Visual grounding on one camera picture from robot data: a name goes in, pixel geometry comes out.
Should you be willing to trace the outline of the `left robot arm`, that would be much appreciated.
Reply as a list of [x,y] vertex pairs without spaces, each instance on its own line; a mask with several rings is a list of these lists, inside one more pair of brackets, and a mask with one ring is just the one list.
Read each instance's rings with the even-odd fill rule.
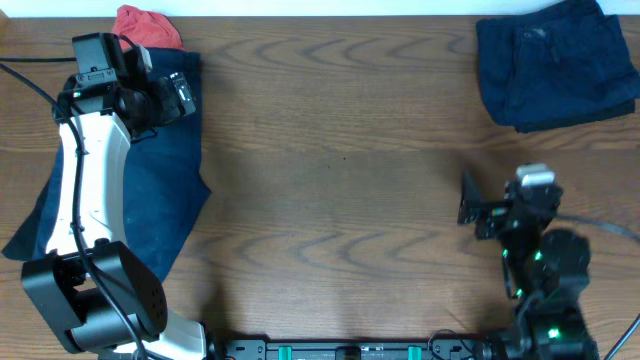
[[204,359],[205,329],[168,308],[160,280],[129,249],[127,154],[143,132],[192,114],[179,72],[151,79],[149,52],[112,33],[72,41],[78,71],[52,99],[63,146],[57,218],[23,288],[63,348],[103,359]]

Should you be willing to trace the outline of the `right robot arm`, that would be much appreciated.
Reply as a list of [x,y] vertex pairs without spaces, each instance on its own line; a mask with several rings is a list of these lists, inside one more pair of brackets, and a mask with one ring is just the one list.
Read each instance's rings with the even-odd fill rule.
[[516,301],[513,322],[473,347],[476,359],[599,358],[579,306],[590,283],[589,242],[572,230],[550,229],[563,195],[543,164],[521,166],[499,201],[488,201],[469,172],[461,177],[458,223],[502,248],[505,291]]

